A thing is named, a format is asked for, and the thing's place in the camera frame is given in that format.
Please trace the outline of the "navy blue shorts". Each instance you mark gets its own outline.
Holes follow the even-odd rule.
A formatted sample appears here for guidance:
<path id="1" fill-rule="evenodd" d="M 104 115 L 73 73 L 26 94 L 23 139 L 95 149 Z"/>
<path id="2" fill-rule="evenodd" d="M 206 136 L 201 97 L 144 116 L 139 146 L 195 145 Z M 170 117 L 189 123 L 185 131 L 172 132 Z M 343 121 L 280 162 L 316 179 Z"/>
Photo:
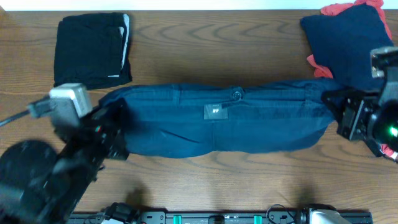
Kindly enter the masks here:
<path id="1" fill-rule="evenodd" d="M 122 124 L 133 154 L 174 159 L 213 151 L 262 154 L 316 144 L 334 120 L 322 93 L 338 89 L 326 78 L 248 88 L 128 86 L 108 93 L 99 104 L 126 102 Z"/>

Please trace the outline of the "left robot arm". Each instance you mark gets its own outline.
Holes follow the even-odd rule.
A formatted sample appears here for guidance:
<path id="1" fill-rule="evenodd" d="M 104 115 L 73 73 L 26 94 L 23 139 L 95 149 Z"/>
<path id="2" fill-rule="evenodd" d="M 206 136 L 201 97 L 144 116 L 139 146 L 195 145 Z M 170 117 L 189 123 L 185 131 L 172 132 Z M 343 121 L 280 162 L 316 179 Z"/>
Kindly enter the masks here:
<path id="1" fill-rule="evenodd" d="M 66 223 L 106 159 L 125 160 L 129 153 L 123 122 L 127 104 L 119 99 L 99 105 L 80 118 L 70 100 L 45 97 L 28 113 L 52 119 L 65 142 L 61 152 L 30 139 L 1 156 L 1 223 Z"/>

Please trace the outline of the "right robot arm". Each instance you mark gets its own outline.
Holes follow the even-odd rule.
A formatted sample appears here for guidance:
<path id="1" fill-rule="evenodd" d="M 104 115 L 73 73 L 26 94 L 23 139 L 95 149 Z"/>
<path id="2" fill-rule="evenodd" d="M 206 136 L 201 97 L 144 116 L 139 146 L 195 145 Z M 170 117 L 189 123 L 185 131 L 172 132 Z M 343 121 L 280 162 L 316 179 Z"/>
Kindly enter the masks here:
<path id="1" fill-rule="evenodd" d="M 384 69 L 380 90 L 326 91 L 322 101 L 333 113 L 337 134 L 349 141 L 363 141 L 372 151 L 385 144 L 397 151 L 397 67 Z"/>

